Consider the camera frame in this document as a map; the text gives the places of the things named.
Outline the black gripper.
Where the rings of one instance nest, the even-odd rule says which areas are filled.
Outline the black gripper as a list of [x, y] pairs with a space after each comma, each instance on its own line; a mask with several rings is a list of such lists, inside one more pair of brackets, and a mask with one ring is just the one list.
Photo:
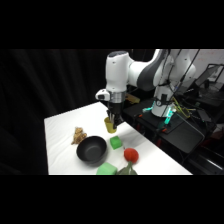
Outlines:
[[117, 129], [119, 125], [119, 117], [122, 115], [124, 103], [107, 103], [108, 122], [113, 124], [113, 129]]

